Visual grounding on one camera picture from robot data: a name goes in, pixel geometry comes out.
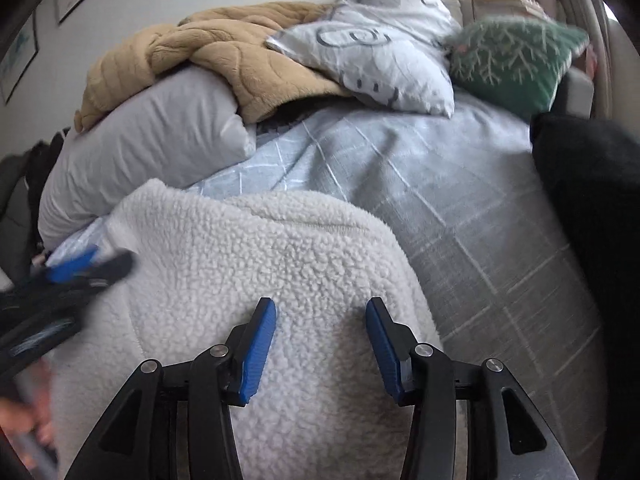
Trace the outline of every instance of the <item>green pillow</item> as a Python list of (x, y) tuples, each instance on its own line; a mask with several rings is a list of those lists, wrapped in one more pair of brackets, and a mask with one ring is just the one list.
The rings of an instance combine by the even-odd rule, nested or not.
[(529, 122), (551, 110), (560, 80), (589, 36), (558, 22), (491, 16), (467, 25), (452, 44), (452, 82)]

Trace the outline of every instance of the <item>tan quilted blanket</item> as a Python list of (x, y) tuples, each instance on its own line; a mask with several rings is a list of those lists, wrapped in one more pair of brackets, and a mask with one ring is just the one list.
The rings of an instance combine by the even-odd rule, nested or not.
[(224, 76), (245, 123), (271, 115), (289, 101), (347, 95), (337, 83), (264, 46), (283, 28), (316, 20), (326, 6), (273, 2), (204, 10), (178, 25), (145, 28), (110, 50), (89, 69), (74, 124), (85, 132), (166, 70), (190, 60)]

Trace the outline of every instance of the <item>black bag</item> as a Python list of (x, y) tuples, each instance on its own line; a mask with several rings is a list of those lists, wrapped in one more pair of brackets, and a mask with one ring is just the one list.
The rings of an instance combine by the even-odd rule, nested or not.
[(598, 478), (640, 471), (640, 142), (610, 121), (542, 114), (533, 159), (602, 316), (607, 434)]
[(0, 160), (0, 269), (14, 283), (29, 275), (31, 259), (43, 250), (40, 197), (63, 143), (57, 133), (50, 145), (39, 142), (23, 155)]

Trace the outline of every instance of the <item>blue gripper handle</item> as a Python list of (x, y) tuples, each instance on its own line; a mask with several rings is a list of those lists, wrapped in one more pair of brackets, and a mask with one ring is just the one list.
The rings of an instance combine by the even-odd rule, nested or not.
[[(404, 394), (404, 388), (402, 387), (401, 380), (401, 367), (400, 359), (394, 351), (387, 330), (390, 328), (388, 323), (384, 323), (381, 318), (379, 309), (376, 309), (375, 301), (380, 298), (371, 298), (367, 302), (365, 309), (365, 323), (367, 327), (367, 334), (369, 335), (369, 341), (373, 347), (373, 353), (376, 355), (376, 361), (378, 361), (378, 368), (382, 375), (382, 381), (385, 385), (386, 392), (394, 398), (394, 401), (398, 403)], [(384, 304), (382, 308), (386, 316), (391, 320)]]
[(98, 247), (92, 246), (79, 256), (76, 256), (75, 258), (72, 258), (70, 260), (66, 260), (55, 267), (51, 267), (47, 271), (47, 279), (53, 283), (68, 282), (78, 272), (91, 267), (91, 260), (94, 259), (94, 256), (97, 252)]
[(271, 340), (273, 340), (273, 333), (276, 330), (278, 315), (273, 300), (262, 298), (256, 307), (254, 316), (259, 316), (259, 320), (254, 338), (244, 358), (242, 379), (238, 388), (239, 399), (244, 404), (248, 403), (249, 399), (258, 391)]

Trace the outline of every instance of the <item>white pillow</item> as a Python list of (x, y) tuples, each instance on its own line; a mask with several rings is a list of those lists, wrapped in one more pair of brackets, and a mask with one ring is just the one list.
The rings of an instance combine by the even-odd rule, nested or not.
[(443, 44), (459, 30), (440, 0), (338, 0), (319, 21), (282, 30), (267, 45), (366, 103), (450, 117)]
[(121, 104), (85, 134), (67, 139), (45, 184), (38, 230), (53, 250), (150, 178), (184, 188), (247, 160), (247, 129), (219, 75), (191, 65)]

